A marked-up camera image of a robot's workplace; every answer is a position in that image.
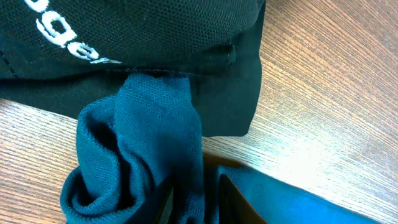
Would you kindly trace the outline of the blue polo shirt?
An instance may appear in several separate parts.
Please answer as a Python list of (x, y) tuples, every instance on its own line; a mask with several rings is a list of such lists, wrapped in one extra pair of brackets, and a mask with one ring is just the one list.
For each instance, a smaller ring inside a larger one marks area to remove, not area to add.
[(267, 223), (369, 223), (369, 218), (254, 169), (206, 163), (201, 139), (188, 78), (131, 75), (115, 95), (79, 115), (79, 165), (60, 196), (67, 222), (124, 223), (173, 177), (159, 223), (220, 223), (224, 174)]

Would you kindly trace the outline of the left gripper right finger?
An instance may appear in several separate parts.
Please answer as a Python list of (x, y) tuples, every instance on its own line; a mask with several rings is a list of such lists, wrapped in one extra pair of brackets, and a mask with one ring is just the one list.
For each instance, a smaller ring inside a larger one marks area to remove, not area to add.
[(268, 224), (227, 175), (220, 176), (218, 196), (220, 224)]

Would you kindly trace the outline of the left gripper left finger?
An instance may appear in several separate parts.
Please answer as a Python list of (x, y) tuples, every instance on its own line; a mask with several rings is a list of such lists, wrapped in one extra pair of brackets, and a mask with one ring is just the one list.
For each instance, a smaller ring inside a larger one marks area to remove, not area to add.
[(166, 178), (124, 224), (159, 223), (173, 186), (174, 178)]

